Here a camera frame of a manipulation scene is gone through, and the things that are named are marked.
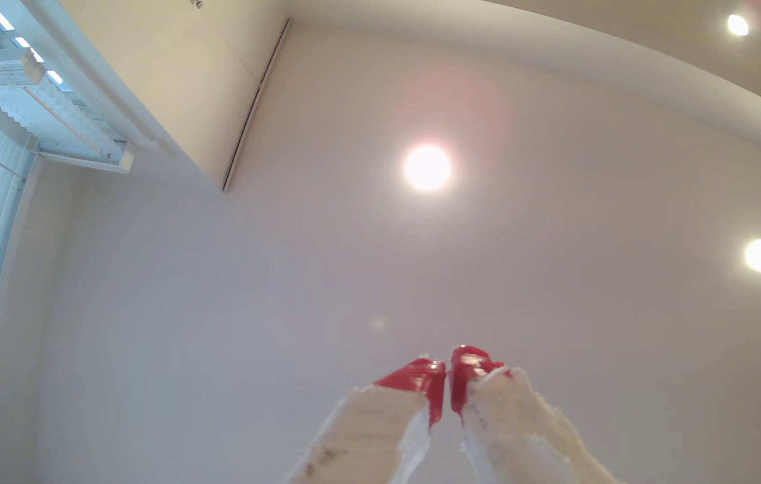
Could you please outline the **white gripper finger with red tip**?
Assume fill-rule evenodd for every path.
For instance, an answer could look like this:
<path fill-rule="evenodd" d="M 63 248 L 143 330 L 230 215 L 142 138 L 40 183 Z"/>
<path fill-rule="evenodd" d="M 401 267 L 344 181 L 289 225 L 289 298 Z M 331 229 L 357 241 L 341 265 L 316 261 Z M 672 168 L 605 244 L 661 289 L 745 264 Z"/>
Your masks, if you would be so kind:
<path fill-rule="evenodd" d="M 287 483 L 407 483 L 441 418 L 446 363 L 418 358 L 352 390 L 321 425 Z"/>
<path fill-rule="evenodd" d="M 477 483 L 619 483 L 575 426 L 511 368 L 475 346 L 453 349 L 451 408 Z"/>

